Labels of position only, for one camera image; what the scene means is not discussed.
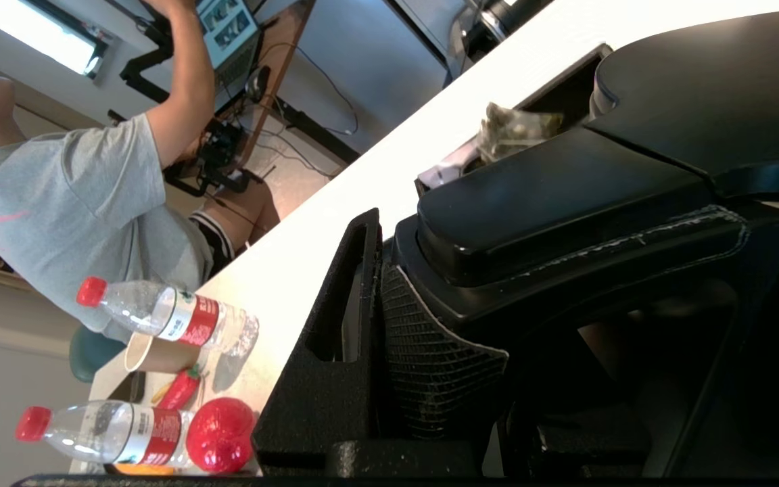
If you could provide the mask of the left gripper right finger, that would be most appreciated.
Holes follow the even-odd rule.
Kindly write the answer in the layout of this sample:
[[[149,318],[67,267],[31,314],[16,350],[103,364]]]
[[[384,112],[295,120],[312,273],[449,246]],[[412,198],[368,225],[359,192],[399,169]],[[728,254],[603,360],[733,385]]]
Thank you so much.
[[[670,474],[779,478],[779,220],[751,232],[722,278],[734,314]]]

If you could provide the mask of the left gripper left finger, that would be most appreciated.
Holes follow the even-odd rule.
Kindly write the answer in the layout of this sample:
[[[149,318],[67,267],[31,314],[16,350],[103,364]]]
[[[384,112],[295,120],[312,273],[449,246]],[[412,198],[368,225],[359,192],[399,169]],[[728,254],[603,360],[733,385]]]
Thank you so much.
[[[263,469],[477,469],[506,351],[470,342],[350,221],[252,436]]]

